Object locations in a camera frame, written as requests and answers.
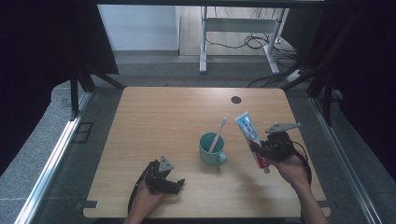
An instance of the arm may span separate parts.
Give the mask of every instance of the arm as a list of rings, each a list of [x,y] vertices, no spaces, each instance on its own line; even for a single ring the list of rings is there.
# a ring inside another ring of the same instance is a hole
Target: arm
[[[268,162],[278,169],[282,177],[288,181],[297,193],[306,224],[328,224],[317,200],[308,184],[303,163],[294,154],[285,161]]]
[[[163,200],[165,193],[151,193],[146,181],[140,183],[131,211],[124,224],[140,224]]]

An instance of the white toothbrush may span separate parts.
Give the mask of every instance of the white toothbrush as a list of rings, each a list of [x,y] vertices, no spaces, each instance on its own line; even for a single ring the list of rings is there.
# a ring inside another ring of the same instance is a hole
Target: white toothbrush
[[[217,143],[218,140],[219,140],[219,136],[220,136],[220,134],[221,134],[221,130],[222,130],[222,127],[224,126],[225,122],[227,122],[227,118],[224,118],[224,119],[221,121],[220,130],[219,130],[219,132],[216,134],[216,137],[215,137],[215,139],[213,140],[212,146],[210,146],[209,153],[211,153],[211,152],[213,151],[213,148],[215,148],[215,145],[216,145],[216,143]]]

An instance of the blue toothpaste tube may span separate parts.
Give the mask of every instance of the blue toothpaste tube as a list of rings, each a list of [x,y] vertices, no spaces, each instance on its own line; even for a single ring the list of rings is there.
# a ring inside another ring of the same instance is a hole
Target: blue toothpaste tube
[[[262,143],[260,142],[259,136],[254,129],[249,113],[245,112],[244,114],[236,117],[235,121],[244,134],[250,151],[253,154],[253,157],[256,160],[259,168],[263,169],[266,174],[270,173],[270,169],[268,168],[269,164],[265,158],[262,157],[259,152],[254,152],[251,150],[252,146],[261,147]]]

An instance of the table leg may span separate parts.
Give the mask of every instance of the table leg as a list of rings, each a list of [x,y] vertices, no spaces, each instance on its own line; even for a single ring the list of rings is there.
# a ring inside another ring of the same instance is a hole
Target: table leg
[[[112,86],[114,86],[114,87],[116,87],[116,88],[118,88],[118,89],[120,89],[120,90],[125,89],[125,86],[124,86],[124,85],[122,85],[121,83],[119,83],[118,81],[114,80],[113,78],[109,77],[109,76],[106,75],[106,74],[100,74],[100,73],[98,73],[98,74],[95,74],[95,75],[96,75],[97,77],[101,78],[102,80],[106,81],[106,82],[109,83],[110,85],[112,85]]]
[[[274,75],[279,74],[279,69],[277,68],[276,61],[272,55],[272,50],[276,41],[277,33],[279,32],[280,25],[282,24],[283,15],[285,14],[285,8],[281,8],[280,15],[276,18],[276,24],[274,26],[274,31],[270,34],[270,39],[268,46],[264,46],[264,52],[267,56],[268,63],[270,64],[271,70]]]
[[[201,39],[201,53],[199,60],[199,72],[204,74],[206,73],[206,12],[207,7],[203,7],[203,17],[202,17],[202,39]]]
[[[79,113],[78,110],[78,78],[77,74],[73,74],[70,78],[70,101],[72,107],[72,115],[70,120],[74,120]]]

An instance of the wooden table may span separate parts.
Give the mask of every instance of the wooden table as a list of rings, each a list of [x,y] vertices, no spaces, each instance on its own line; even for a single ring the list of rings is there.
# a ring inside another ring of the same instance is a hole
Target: wooden table
[[[240,104],[231,98],[238,96]],[[175,169],[170,181],[185,178],[178,195],[167,195],[150,217],[299,217],[295,191],[275,167],[265,174],[251,155],[234,118],[248,111],[261,139],[274,122],[295,123],[279,89],[130,87],[124,90],[88,201],[86,217],[126,217],[134,183],[150,161],[166,157]],[[229,120],[222,136],[228,161],[206,165],[198,141]],[[304,146],[298,129],[288,131]],[[312,190],[326,201],[314,166]],[[323,208],[326,216],[330,208]]]

